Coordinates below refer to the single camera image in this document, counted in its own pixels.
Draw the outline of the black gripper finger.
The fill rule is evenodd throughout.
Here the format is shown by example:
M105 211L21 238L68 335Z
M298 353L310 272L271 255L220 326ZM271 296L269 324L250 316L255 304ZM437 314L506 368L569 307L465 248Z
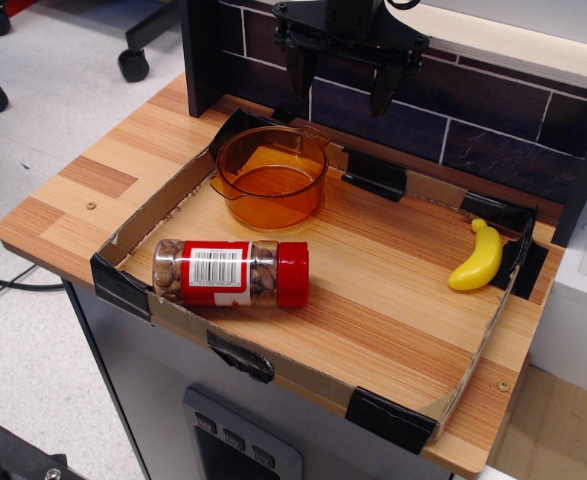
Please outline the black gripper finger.
M317 69L316 54L297 44L285 44L286 70L291 87L301 98L308 96Z
M381 117L387 111L395 91L403 79L405 65L392 62L378 68L370 96L371 116Z

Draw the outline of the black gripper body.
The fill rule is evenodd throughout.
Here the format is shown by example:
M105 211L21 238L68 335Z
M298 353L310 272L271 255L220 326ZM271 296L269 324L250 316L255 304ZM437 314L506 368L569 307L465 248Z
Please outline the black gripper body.
M328 55L382 68L405 65L416 74L428 38L402 23L394 14L416 7L416 1L279 1L272 7L278 20L274 42L297 44L316 56Z

